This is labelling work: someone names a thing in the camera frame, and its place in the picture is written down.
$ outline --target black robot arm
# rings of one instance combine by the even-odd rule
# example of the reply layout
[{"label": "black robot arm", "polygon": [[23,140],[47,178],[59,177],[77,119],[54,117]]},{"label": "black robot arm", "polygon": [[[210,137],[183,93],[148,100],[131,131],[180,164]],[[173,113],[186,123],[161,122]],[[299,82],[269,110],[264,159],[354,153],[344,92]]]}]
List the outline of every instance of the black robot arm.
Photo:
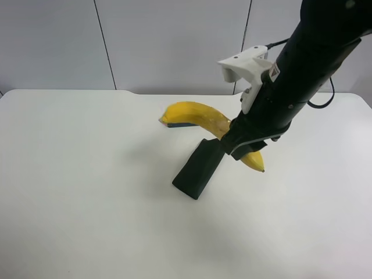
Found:
[{"label": "black robot arm", "polygon": [[372,32],[370,0],[303,0],[301,21],[279,54],[272,78],[262,87],[248,113],[235,118],[221,139],[227,154],[239,160],[277,140],[345,58]]}]

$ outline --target white wall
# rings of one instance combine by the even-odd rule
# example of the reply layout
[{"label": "white wall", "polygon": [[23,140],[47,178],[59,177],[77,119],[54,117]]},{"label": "white wall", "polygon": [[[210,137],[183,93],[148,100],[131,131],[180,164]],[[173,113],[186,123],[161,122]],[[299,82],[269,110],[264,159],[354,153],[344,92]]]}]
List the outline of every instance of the white wall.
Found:
[{"label": "white wall", "polygon": [[114,89],[93,0],[2,0],[0,90]]},{"label": "white wall", "polygon": [[118,89],[232,94],[216,63],[241,50],[249,0],[97,0]]},{"label": "white wall", "polygon": [[[250,0],[96,1],[118,89],[232,94],[216,62],[240,51]],[[300,6],[253,0],[245,48],[289,37]],[[334,75],[337,91],[370,103],[371,46],[372,35]],[[0,90],[14,88],[114,89],[94,0],[2,1]]]}]

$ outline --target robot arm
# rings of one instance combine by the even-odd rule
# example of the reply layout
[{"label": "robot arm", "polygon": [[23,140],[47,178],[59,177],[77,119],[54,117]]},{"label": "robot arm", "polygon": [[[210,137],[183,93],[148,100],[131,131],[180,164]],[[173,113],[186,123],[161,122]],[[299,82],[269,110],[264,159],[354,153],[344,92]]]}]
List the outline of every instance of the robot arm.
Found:
[{"label": "robot arm", "polygon": [[242,95],[242,111],[221,139],[239,160],[278,140],[345,58],[372,33],[370,0],[303,0],[301,22],[275,63],[265,60],[266,46],[255,46],[223,60],[224,78],[244,78],[252,88]]}]

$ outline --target yellow banana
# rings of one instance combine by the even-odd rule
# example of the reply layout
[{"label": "yellow banana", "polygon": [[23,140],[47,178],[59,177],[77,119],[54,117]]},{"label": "yellow banana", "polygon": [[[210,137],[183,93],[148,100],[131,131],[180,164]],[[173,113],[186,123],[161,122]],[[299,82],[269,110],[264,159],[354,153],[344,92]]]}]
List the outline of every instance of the yellow banana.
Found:
[{"label": "yellow banana", "polygon": [[[221,140],[222,136],[230,129],[231,121],[218,110],[202,103],[178,102],[167,108],[160,118],[160,122],[163,124],[192,123],[199,125]],[[259,151],[245,155],[241,161],[254,170],[264,172],[263,159]]]}]

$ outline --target white tabletop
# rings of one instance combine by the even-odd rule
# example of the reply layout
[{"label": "white tabletop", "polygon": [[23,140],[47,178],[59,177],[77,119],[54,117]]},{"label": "white tabletop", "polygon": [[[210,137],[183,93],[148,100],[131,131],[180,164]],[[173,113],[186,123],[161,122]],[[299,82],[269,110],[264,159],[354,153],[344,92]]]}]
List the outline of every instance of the white tabletop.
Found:
[{"label": "white tabletop", "polygon": [[[318,94],[322,103],[329,95]],[[0,278],[372,278],[372,110],[337,94],[198,201],[172,186],[202,138],[167,105],[239,96],[15,90],[0,100]]]}]

